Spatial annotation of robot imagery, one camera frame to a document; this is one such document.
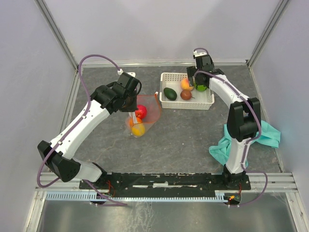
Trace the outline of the white perforated plastic basket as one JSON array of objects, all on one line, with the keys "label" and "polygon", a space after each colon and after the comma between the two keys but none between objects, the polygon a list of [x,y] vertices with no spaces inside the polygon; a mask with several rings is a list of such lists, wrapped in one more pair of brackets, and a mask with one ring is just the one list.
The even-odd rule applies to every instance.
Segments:
[{"label": "white perforated plastic basket", "polygon": [[[214,104],[214,94],[210,89],[198,91],[195,88],[191,91],[192,98],[185,101],[180,97],[182,91],[181,81],[187,78],[186,73],[163,72],[160,78],[159,99],[162,108],[168,109],[187,109],[187,110],[209,110]],[[171,88],[177,93],[177,99],[169,100],[164,94],[164,88]]]}]

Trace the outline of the green toy watermelon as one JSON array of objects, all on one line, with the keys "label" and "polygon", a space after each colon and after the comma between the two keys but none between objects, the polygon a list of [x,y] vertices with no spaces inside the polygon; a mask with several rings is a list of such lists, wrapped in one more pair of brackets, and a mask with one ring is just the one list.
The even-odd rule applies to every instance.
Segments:
[{"label": "green toy watermelon", "polygon": [[197,90],[197,91],[199,91],[199,92],[204,92],[204,91],[206,91],[207,90],[207,86],[205,86],[205,85],[198,85],[198,84],[196,84],[195,83],[195,89]]}]

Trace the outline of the red toy apple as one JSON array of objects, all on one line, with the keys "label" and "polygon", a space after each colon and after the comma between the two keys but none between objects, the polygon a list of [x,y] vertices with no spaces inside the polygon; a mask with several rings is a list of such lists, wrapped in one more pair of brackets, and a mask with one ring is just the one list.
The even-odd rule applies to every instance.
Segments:
[{"label": "red toy apple", "polygon": [[135,116],[140,119],[144,119],[147,116],[147,108],[144,105],[137,105]]}]

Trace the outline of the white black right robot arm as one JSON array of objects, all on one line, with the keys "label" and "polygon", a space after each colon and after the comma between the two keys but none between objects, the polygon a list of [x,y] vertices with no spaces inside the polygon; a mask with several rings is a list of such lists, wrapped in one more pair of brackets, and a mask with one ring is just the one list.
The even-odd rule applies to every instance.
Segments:
[{"label": "white black right robot arm", "polygon": [[233,189],[246,176],[249,147],[261,135],[261,108],[257,98],[241,93],[220,70],[207,51],[193,51],[195,66],[187,68],[190,86],[205,86],[229,107],[226,127],[231,136],[229,158],[224,165],[222,185]]}]

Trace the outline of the yellow toy lemon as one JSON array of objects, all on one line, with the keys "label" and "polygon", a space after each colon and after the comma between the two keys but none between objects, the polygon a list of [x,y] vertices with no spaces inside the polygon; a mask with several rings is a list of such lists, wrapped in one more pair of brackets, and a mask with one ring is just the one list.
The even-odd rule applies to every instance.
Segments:
[{"label": "yellow toy lemon", "polygon": [[145,134],[145,126],[143,123],[138,123],[138,124],[134,124],[131,127],[131,133],[135,136],[135,137],[141,137]]}]

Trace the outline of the toy orange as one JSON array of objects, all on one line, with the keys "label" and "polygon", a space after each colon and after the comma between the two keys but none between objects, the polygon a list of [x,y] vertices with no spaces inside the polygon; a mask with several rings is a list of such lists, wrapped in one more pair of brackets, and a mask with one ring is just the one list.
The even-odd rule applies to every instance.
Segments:
[{"label": "toy orange", "polygon": [[[138,123],[138,124],[139,124],[139,123],[142,123],[142,119],[140,119],[139,117],[137,117],[136,120],[137,120],[137,123]],[[133,118],[131,118],[131,117],[128,118],[128,126],[129,126],[130,128],[133,127]]]}]

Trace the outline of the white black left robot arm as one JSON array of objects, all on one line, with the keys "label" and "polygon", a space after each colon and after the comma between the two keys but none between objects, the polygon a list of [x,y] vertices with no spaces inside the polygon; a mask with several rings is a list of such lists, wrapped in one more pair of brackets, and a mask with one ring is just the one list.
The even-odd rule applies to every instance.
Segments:
[{"label": "white black left robot arm", "polygon": [[112,113],[134,112],[141,82],[134,72],[119,71],[119,79],[101,85],[90,95],[79,115],[50,142],[42,140],[38,151],[45,165],[63,182],[87,180],[95,188],[107,183],[105,171],[97,164],[80,161],[74,155],[88,135]]}]

